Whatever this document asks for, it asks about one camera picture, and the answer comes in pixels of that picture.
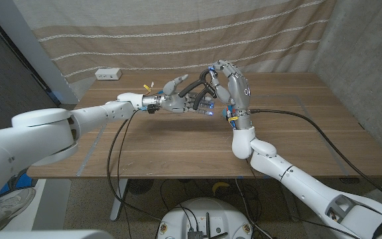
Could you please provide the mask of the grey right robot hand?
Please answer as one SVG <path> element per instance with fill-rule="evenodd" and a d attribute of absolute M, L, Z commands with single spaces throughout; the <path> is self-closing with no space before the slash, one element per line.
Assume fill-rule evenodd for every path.
<path fill-rule="evenodd" d="M 246 110 L 249 107 L 251 91 L 248 80 L 234 64 L 218 60 L 208 67 L 211 85 L 217 97 L 224 104 L 231 104 L 236 109 Z M 218 80 L 217 71 L 222 71 L 228 79 L 228 90 Z"/>

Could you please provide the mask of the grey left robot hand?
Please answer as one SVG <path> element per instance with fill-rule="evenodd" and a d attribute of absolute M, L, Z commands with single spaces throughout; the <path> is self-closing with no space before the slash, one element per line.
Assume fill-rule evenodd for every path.
<path fill-rule="evenodd" d="M 209 109 L 214 108 L 214 101 L 210 96 L 203 96 L 201 100 L 197 99 L 198 93 L 189 92 L 184 97 L 180 97 L 176 91 L 177 85 L 181 84 L 188 78 L 188 75 L 182 75 L 174 80 L 169 81 L 164 85 L 163 93 L 161 97 L 161 107 L 164 110 L 171 111 L 173 113 L 194 112 L 199 114 L 213 115 L 213 112 Z"/>

